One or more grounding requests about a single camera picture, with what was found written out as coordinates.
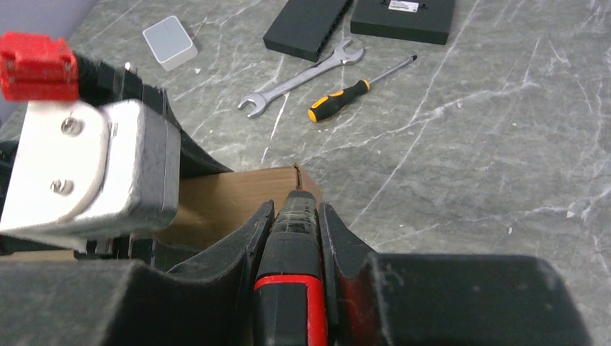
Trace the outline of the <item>brown cardboard express box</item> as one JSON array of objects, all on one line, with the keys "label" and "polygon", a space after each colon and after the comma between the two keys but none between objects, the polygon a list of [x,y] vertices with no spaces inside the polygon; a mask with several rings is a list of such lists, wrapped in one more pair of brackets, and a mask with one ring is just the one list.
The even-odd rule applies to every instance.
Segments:
[{"label": "brown cardboard express box", "polygon": [[28,174],[10,188],[1,215],[1,253],[73,250],[101,258],[150,257],[149,241],[205,249],[267,201],[321,191],[298,165],[181,179],[175,172],[107,167],[63,185]]}]

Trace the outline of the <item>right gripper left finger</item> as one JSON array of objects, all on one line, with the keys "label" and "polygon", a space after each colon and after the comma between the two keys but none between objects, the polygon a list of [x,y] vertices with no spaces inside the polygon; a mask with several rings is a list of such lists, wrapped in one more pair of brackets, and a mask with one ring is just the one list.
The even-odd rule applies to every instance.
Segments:
[{"label": "right gripper left finger", "polygon": [[4,261],[3,345],[240,345],[272,202],[162,272],[138,260]]}]

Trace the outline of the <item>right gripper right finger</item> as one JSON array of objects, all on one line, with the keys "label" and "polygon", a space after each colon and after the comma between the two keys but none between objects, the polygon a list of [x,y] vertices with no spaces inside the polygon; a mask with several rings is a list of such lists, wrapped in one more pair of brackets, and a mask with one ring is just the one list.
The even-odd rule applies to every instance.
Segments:
[{"label": "right gripper right finger", "polygon": [[376,252],[319,208],[333,345],[590,345],[562,277],[524,255]]}]

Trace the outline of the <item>red black utility knife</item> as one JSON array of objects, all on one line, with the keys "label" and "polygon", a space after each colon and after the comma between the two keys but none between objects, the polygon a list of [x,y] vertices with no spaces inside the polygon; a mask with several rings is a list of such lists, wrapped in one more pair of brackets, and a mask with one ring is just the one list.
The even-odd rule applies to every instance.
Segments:
[{"label": "red black utility knife", "polygon": [[329,343],[316,198],[290,192],[272,224],[254,284],[255,345]]}]

